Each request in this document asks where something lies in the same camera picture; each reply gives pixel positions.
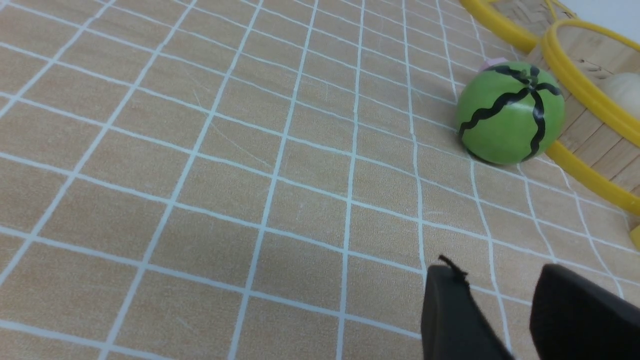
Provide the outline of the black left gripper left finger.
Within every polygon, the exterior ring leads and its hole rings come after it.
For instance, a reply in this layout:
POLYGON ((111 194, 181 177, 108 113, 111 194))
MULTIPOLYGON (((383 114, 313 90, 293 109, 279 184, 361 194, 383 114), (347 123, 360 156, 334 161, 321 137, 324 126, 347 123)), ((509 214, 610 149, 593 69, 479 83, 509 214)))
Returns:
POLYGON ((468 273, 445 255, 428 267, 421 335, 425 360, 514 360, 471 293, 468 273))

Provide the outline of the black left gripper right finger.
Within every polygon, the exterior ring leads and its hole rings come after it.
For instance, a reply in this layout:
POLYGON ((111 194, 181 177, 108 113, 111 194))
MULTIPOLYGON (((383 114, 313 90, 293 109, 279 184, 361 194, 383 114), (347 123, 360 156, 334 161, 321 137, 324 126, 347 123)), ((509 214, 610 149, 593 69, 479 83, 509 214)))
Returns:
POLYGON ((640 310, 559 264, 542 267, 529 320, 542 360, 637 360, 640 310))

